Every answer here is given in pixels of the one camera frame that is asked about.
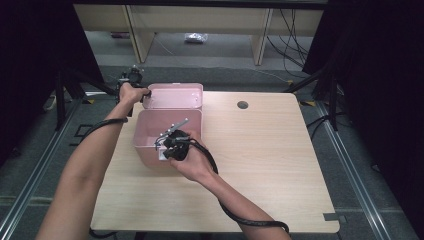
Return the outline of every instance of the cable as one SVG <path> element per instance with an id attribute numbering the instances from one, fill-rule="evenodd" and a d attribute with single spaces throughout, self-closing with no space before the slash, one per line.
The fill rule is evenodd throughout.
<path id="1" fill-rule="evenodd" d="M 337 232 L 337 237 L 339 240 L 343 240 L 342 235 L 340 235 L 340 231 Z"/>
<path id="2" fill-rule="evenodd" d="M 296 61 L 294 58 L 292 58 L 292 57 L 288 56 L 288 55 L 286 54 L 286 51 L 282 52 L 279 48 L 277 48 L 277 47 L 276 47 L 276 46 L 272 43 L 271 39 L 270 39 L 268 36 L 267 36 L 266 38 L 268 39 L 268 41 L 269 41 L 269 43 L 271 44 L 271 46 L 275 49 L 275 51 L 277 51 L 277 53 L 279 53 L 279 54 L 281 54 L 281 55 L 283 56 L 283 66 L 284 66 L 284 70 L 285 70 L 288 74 L 290 74 L 291 76 L 293 76 L 293 77 L 304 78 L 304 77 L 302 77 L 302 76 L 298 76 L 298 75 L 296 75 L 296 74 L 291 73 L 291 72 L 287 69 L 287 66 L 286 66 L 286 58 L 288 58 L 290 61 L 292 61 L 293 63 L 295 63 L 296 65 L 298 65 L 298 66 L 299 66 L 299 67 L 301 67 L 301 68 L 303 68 L 303 65 L 302 65 L 301 63 L 299 63 L 298 61 Z"/>
<path id="3" fill-rule="evenodd" d="M 110 233 L 107 233 L 107 234 L 97 234 L 91 228 L 90 228 L 89 231 L 90 231 L 90 236 L 92 236 L 93 238 L 97 238 L 97 239 L 105 239 L 105 238 L 108 238 L 108 237 L 111 237 L 111 236 L 114 236 L 113 238 L 116 239 L 116 237 L 117 237 L 116 234 L 118 233 L 118 232 L 110 232 Z"/>
<path id="4" fill-rule="evenodd" d="M 278 47 L 276 47 L 274 45 L 274 43 L 271 41 L 271 39 L 269 38 L 269 36 L 266 37 L 269 41 L 269 43 L 271 44 L 271 46 L 275 49 L 275 51 L 277 51 L 277 53 L 283 55 L 285 58 L 289 59 L 290 61 L 292 61 L 293 63 L 295 63 L 297 66 L 299 67 L 303 67 L 302 63 L 299 63 L 298 61 L 296 61 L 294 58 L 290 57 L 289 55 L 287 55 L 285 52 L 281 51 Z"/>
<path id="5" fill-rule="evenodd" d="M 85 133 L 85 135 L 84 135 L 84 137 L 82 138 L 82 140 L 81 140 L 81 142 L 88 136 L 88 135 L 90 135 L 91 133 L 93 133 L 94 131 L 96 131 L 97 129 L 99 129 L 99 128 L 101 128 L 101 127 L 104 127 L 104 126 L 106 126 L 106 125 L 110 125 L 110 124 L 115 124 L 115 123 L 126 123 L 126 122 L 128 122 L 128 118 L 111 118 L 111 119 L 106 119 L 106 120 L 103 120 L 103 121 L 101 121 L 101 122 L 98 122 L 98 123 L 96 123 L 95 125 L 93 125 L 86 133 Z M 92 237 L 94 237 L 94 238 L 98 238 L 98 239 L 104 239 L 104 238 L 108 238 L 108 237 L 110 237 L 110 236 L 114 236 L 114 239 L 117 239 L 117 236 L 116 236 L 116 234 L 118 233 L 118 232 L 110 232 L 110 233 L 107 233 L 107 234 L 97 234 L 97 233 L 95 233 L 94 232 L 94 230 L 93 229 L 91 229 L 91 227 L 90 227 L 90 229 L 89 229 L 89 233 L 90 233 L 90 235 L 92 236 Z"/>
<path id="6" fill-rule="evenodd" d="M 174 132 L 174 133 L 177 133 L 175 136 L 182 136 L 181 134 L 185 134 L 183 131 L 180 131 L 180 130 L 177 130 L 177 131 Z M 178 140 L 178 137 L 175 137 L 175 138 L 168 137 L 167 139 L 168 139 L 169 143 L 172 143 L 173 145 L 172 146 L 166 145 L 166 147 L 168 149 L 173 148 L 173 147 L 175 147 L 175 149 L 177 149 L 176 151 L 173 152 L 173 155 L 171 155 L 170 157 L 181 156 L 181 155 L 186 156 L 186 153 L 188 151 L 188 145 L 192 145 L 192 146 L 196 147 L 198 150 L 200 150 L 206 156 L 206 158 L 208 159 L 209 163 L 212 166 L 213 171 L 216 174 L 218 174 L 218 167 L 216 165 L 216 162 L 215 162 L 212 154 L 209 152 L 209 150 L 207 150 L 205 147 L 203 147 L 196 139 L 189 138 L 188 140 Z M 180 150 L 180 149 L 181 149 L 181 151 L 185 151 L 185 154 L 181 154 L 181 152 L 178 152 L 178 150 Z M 256 226 L 256 227 L 282 227 L 287 233 L 289 233 L 289 227 L 284 222 L 281 222 L 281 221 L 255 221 L 255 220 L 248 220 L 248 219 L 240 218 L 240 217 L 236 216 L 234 213 L 232 213 L 230 210 L 228 210 L 228 208 L 225 207 L 225 205 L 222 204 L 220 201 L 218 201 L 218 202 L 219 202 L 222 210 L 225 212 L 225 214 L 227 214 L 227 216 L 229 218 L 231 218 L 232 220 L 234 220 L 235 222 L 237 222 L 239 224 L 247 225 L 247 226 Z"/>
<path id="7" fill-rule="evenodd" d="M 314 139 L 315 133 L 317 132 L 319 126 L 321 126 L 321 124 L 323 124 L 327 119 L 322 119 L 320 123 L 318 123 L 318 125 L 315 127 L 314 131 L 312 131 L 312 135 L 311 135 L 311 140 Z"/>
<path id="8" fill-rule="evenodd" d="M 295 41 L 295 43 L 296 43 L 296 46 L 297 46 L 297 50 L 298 51 L 300 51 L 300 52 L 302 52 L 300 49 L 302 49 L 304 52 L 302 52 L 302 53 L 305 53 L 305 54 L 308 54 L 309 52 L 305 49 L 305 48 L 303 48 L 298 42 L 297 42 L 297 36 L 296 36 L 296 32 L 293 34 L 293 29 L 295 29 L 295 19 L 296 19 L 296 10 L 294 10 L 294 9 L 292 9 L 292 28 L 290 29 L 290 26 L 289 26 L 289 24 L 288 24 L 288 22 L 287 22 L 287 20 L 286 20 L 286 18 L 284 17 L 284 14 L 283 14 L 283 10 L 282 9 L 280 9 L 280 13 L 281 13 L 281 16 L 283 17 L 283 20 L 284 20 L 284 23 L 286 24 L 286 26 L 287 26 L 287 29 L 289 30 L 289 32 L 290 32 L 290 35 L 289 36 L 291 36 L 291 37 L 293 37 L 293 40 Z"/>
<path id="9" fill-rule="evenodd" d="M 306 128 L 309 128 L 310 126 L 314 125 L 315 123 L 317 123 L 320 120 L 325 120 L 325 117 L 320 117 L 320 118 L 312 121 L 311 123 L 309 123 L 309 124 L 306 125 Z"/>
<path id="10" fill-rule="evenodd" d="M 286 43 L 286 41 L 284 41 L 284 39 L 281 37 L 281 35 L 278 35 L 278 37 L 280 38 L 280 40 L 285 44 L 288 45 L 288 43 Z M 309 54 L 308 52 L 303 52 L 302 50 L 296 49 L 290 45 L 288 45 L 288 47 L 293 50 L 293 51 L 301 51 L 302 54 Z"/>

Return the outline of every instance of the gray floor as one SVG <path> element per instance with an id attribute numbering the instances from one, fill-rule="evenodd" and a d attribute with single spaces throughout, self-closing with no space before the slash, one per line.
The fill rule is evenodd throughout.
<path id="1" fill-rule="evenodd" d="M 136 64 L 131 42 L 128 39 L 113 39 L 106 32 L 87 32 L 96 60 L 107 83 L 113 84 L 122 71 Z M 271 40 L 281 49 L 285 45 L 277 36 Z M 301 45 L 308 49 L 312 38 L 299 38 Z M 287 52 L 301 61 L 295 51 Z M 288 86 L 288 81 L 298 82 L 301 78 L 290 75 L 306 76 L 300 68 L 284 61 L 283 57 L 267 44 L 263 64 L 254 66 L 248 36 L 209 35 L 202 45 L 184 43 L 184 34 L 156 35 L 147 61 L 137 64 L 144 69 L 146 82 L 201 82 L 205 90 L 228 91 L 266 91 L 280 92 Z M 96 89 L 85 86 L 87 90 Z M 300 101 L 312 100 L 307 86 L 296 94 Z M 16 226 L 11 239 L 34 238 L 42 218 L 53 196 L 57 181 L 66 159 L 72 153 L 73 143 L 80 124 L 93 124 L 101 120 L 114 106 L 113 97 L 98 95 L 93 104 L 82 104 L 72 118 L 64 133 L 52 161 L 40 185 L 32 195 L 28 207 Z M 320 115 L 317 107 L 300 106 L 305 123 L 310 123 Z M 362 145 L 354 127 L 347 117 L 339 117 L 339 135 L 347 148 L 366 190 L 388 229 L 392 239 L 418 239 L 408 220 L 390 192 L 382 176 L 370 168 L 372 159 Z M 5 218 L 14 199 L 19 195 L 44 149 L 53 136 L 55 109 L 41 115 L 33 124 L 33 130 L 21 142 L 20 156 L 11 157 L 0 169 L 0 214 Z M 376 239 L 364 210 L 346 175 L 344 166 L 330 141 L 327 127 L 317 129 L 312 140 L 329 193 L 340 220 L 340 231 L 335 234 L 293 233 L 293 239 Z M 133 232 L 118 234 L 119 239 L 133 239 Z M 146 239 L 199 239 L 196 234 L 187 233 L 149 233 Z M 239 234 L 216 235 L 214 239 L 243 239 Z"/>

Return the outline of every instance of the pink box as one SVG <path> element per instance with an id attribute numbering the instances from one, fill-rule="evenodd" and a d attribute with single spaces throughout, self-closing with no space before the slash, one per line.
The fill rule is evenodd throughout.
<path id="1" fill-rule="evenodd" d="M 197 83 L 152 84 L 149 89 L 152 96 L 144 99 L 145 109 L 138 114 L 133 145 L 146 166 L 169 166 L 162 154 L 166 148 L 157 148 L 155 142 L 172 124 L 186 118 L 188 122 L 180 129 L 202 134 L 203 86 Z"/>

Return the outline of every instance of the wooden table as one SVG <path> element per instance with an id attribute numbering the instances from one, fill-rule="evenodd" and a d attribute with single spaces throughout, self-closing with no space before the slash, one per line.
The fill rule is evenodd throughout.
<path id="1" fill-rule="evenodd" d="M 237 106 L 246 101 L 247 109 Z M 142 110 L 134 108 L 134 116 Z M 338 221 L 296 98 L 204 92 L 203 141 L 220 175 L 292 232 L 334 233 Z M 95 230 L 239 232 L 217 199 L 174 169 L 150 169 L 124 125 L 97 199 Z"/>

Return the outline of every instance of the person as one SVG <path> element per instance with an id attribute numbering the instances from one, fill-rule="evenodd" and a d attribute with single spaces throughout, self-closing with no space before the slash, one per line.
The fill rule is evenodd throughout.
<path id="1" fill-rule="evenodd" d="M 124 83 L 120 102 L 107 115 L 108 119 L 125 119 L 133 105 L 148 89 L 133 88 Z M 114 123 L 88 135 L 70 156 L 61 174 L 53 201 L 44 217 L 36 239 L 87 239 L 99 189 L 102 185 L 123 123 Z M 205 145 L 198 133 L 187 131 L 191 138 Z M 198 182 L 214 194 L 231 212 L 252 220 L 273 220 L 265 211 L 249 201 L 215 174 L 207 158 L 190 147 L 186 159 L 170 163 L 183 176 Z M 240 225 L 248 239 L 290 239 L 278 227 L 250 227 Z"/>

